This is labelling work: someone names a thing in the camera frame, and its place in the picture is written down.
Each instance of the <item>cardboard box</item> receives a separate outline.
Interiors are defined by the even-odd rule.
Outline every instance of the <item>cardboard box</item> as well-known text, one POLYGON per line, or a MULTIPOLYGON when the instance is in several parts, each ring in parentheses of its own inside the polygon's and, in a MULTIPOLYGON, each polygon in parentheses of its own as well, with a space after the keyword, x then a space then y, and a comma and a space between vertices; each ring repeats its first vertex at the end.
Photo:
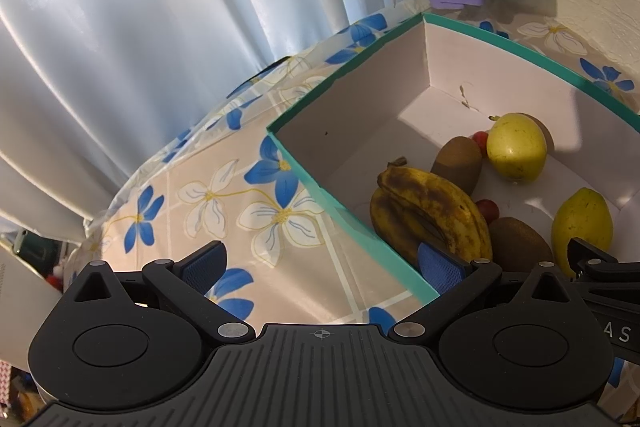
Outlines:
POLYGON ((372 231, 369 199, 386 163, 429 170, 442 145, 522 112, 549 130, 539 179, 514 185, 487 160, 474 201, 494 200, 550 243, 553 216, 581 187, 606 198, 609 252, 640 261, 640 117, 579 74, 475 26, 421 14, 384 35, 291 107, 268 131, 318 203, 424 302, 437 293, 372 231))

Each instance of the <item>curtain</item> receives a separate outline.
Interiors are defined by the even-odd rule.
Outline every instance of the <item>curtain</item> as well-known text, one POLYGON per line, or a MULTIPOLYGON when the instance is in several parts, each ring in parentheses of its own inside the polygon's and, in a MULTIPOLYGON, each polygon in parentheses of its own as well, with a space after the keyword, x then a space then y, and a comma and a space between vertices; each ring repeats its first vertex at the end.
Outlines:
POLYGON ((0 217, 81 241, 238 84, 391 0, 0 0, 0 217))

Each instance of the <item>yellow flower center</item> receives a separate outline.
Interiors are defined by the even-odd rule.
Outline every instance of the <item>yellow flower center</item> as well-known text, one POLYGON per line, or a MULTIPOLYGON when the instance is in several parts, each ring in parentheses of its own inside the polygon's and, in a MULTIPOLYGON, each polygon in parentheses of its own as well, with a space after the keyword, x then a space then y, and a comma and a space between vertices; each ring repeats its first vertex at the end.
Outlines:
POLYGON ((289 216, 291 215, 291 213, 292 213, 292 210, 290 208, 283 208, 275 216, 273 216, 273 219, 271 219, 271 222, 280 223, 282 225, 283 223, 287 222, 287 219, 289 219, 289 216))

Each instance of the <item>ridged black panel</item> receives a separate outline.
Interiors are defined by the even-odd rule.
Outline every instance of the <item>ridged black panel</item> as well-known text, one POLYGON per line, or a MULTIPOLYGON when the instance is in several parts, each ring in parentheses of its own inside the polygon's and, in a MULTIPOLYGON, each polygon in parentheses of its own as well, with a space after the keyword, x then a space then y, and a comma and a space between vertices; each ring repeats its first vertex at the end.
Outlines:
POLYGON ((454 388, 422 347, 376 326, 268 325, 220 347, 188 389, 145 410, 92 414, 59 404, 32 427, 612 427, 588 405, 555 415, 493 409, 454 388))

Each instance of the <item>yellow pear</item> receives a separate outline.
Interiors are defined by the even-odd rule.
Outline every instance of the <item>yellow pear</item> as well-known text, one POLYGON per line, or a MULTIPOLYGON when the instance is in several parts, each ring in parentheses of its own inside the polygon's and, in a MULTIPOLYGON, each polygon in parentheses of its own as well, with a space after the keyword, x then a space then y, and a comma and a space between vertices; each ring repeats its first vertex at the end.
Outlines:
POLYGON ((532 182, 545 166, 545 135, 528 116, 510 112, 491 127, 486 155, 498 173, 508 180, 532 182))
POLYGON ((613 239, 613 221, 607 202, 595 190, 583 187, 558 209, 551 225, 551 247, 556 264, 567 277, 575 277, 569 267, 567 245, 579 237, 594 247, 607 251, 613 239))

